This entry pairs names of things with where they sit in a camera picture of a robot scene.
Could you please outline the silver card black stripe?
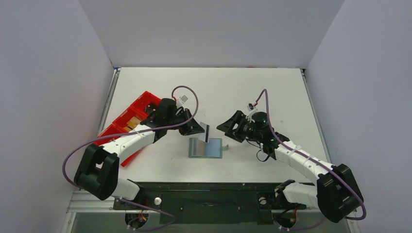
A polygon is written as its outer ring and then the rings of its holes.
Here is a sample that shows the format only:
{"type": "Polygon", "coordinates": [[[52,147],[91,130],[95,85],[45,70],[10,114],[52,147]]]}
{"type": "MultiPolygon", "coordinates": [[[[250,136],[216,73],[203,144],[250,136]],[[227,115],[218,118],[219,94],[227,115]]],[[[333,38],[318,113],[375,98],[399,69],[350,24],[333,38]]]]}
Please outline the silver card black stripe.
{"type": "Polygon", "coordinates": [[[200,126],[203,128],[204,132],[200,133],[198,136],[198,140],[203,141],[205,143],[209,142],[209,131],[210,131],[210,125],[200,122],[200,126]]]}

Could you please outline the green card holder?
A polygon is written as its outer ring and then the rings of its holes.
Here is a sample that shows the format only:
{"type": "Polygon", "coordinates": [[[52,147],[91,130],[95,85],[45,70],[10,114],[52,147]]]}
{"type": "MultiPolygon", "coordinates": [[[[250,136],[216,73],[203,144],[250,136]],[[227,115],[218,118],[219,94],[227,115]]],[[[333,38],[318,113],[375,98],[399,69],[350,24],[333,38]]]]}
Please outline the green card holder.
{"type": "Polygon", "coordinates": [[[229,144],[221,138],[210,138],[208,142],[189,139],[189,158],[221,159],[226,150],[229,150],[229,144]]]}

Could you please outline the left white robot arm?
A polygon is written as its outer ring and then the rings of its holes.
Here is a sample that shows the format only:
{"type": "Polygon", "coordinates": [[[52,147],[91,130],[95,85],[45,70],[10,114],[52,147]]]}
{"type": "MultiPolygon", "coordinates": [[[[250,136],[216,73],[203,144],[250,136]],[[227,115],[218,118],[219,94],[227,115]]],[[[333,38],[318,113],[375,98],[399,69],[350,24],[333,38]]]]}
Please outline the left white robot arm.
{"type": "Polygon", "coordinates": [[[178,130],[182,136],[205,132],[188,108],[174,99],[163,98],[128,135],[116,136],[100,146],[87,146],[74,183],[100,200],[115,197],[126,199],[134,209],[142,207],[145,195],[139,192],[137,184],[119,177],[120,165],[135,152],[157,142],[169,130],[178,130]]]}

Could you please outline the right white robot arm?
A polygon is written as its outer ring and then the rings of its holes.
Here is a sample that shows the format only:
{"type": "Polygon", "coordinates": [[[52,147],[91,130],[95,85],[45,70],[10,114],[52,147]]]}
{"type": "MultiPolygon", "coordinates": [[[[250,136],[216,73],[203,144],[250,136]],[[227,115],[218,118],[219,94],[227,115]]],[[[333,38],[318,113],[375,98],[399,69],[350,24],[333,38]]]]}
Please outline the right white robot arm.
{"type": "Polygon", "coordinates": [[[364,207],[360,189],[348,166],[333,165],[300,149],[274,130],[265,112],[247,116],[238,110],[218,125],[217,130],[240,143],[245,140],[256,142],[269,157],[285,163],[311,181],[311,185],[294,180],[278,185],[274,190],[274,201],[278,206],[302,204],[313,207],[334,223],[364,207]]]}

